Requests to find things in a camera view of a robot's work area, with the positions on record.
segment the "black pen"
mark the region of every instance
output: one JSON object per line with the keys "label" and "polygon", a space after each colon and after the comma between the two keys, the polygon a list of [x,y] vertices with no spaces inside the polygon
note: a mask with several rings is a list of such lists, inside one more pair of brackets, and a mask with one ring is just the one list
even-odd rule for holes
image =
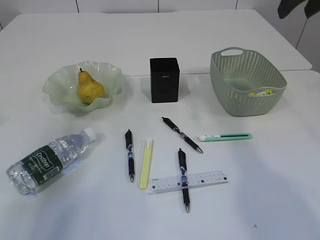
{"label": "black pen", "polygon": [[185,135],[180,129],[167,117],[162,117],[165,124],[167,124],[174,132],[178,133],[179,136],[186,141],[187,144],[189,144],[194,150],[196,150],[198,153],[203,154],[204,152],[202,149],[194,142],[192,141],[187,135]]}
{"label": "black pen", "polygon": [[132,133],[130,129],[126,132],[125,136],[125,147],[128,150],[128,167],[129,167],[129,178],[133,183],[135,181],[135,161],[133,153],[133,142],[132,142]]}
{"label": "black pen", "polygon": [[[186,154],[184,151],[179,149],[178,152],[179,157],[179,166],[181,170],[181,187],[188,186],[188,179],[187,179],[187,163],[186,163]],[[185,210],[187,213],[190,211],[190,198],[189,198],[189,189],[183,188],[182,189],[182,196],[183,196],[183,204],[185,206]]]}

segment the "white ruler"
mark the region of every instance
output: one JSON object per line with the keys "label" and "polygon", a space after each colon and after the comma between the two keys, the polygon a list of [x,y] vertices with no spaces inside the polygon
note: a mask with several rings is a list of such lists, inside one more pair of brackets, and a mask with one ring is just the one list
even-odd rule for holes
{"label": "white ruler", "polygon": [[157,177],[150,180],[152,193],[165,193],[181,189],[200,188],[228,182],[224,171],[211,171],[187,175],[188,186],[182,187],[181,176]]}

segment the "black container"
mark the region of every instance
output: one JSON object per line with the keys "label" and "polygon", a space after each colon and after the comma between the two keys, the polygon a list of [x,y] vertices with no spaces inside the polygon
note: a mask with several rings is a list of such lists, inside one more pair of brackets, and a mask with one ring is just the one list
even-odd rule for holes
{"label": "black container", "polygon": [[176,58],[151,58],[150,75],[153,103],[178,101],[180,69]]}

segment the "green bowl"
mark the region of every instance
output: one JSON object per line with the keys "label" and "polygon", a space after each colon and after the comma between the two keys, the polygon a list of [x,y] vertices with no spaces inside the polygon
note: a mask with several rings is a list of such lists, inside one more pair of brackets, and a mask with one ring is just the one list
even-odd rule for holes
{"label": "green bowl", "polygon": [[[104,86],[104,96],[91,104],[82,102],[77,94],[80,68]],[[117,95],[124,81],[124,75],[116,66],[110,63],[84,61],[60,68],[48,78],[42,91],[49,95],[53,105],[63,105],[71,113],[82,114],[110,106],[112,98]]]}

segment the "pear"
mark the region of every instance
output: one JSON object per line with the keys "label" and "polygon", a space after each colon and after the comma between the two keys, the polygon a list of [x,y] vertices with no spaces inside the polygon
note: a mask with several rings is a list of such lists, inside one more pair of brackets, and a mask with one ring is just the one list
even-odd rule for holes
{"label": "pear", "polygon": [[105,94],[104,86],[94,80],[87,71],[79,72],[78,97],[81,101],[92,104],[97,98],[101,98]]}

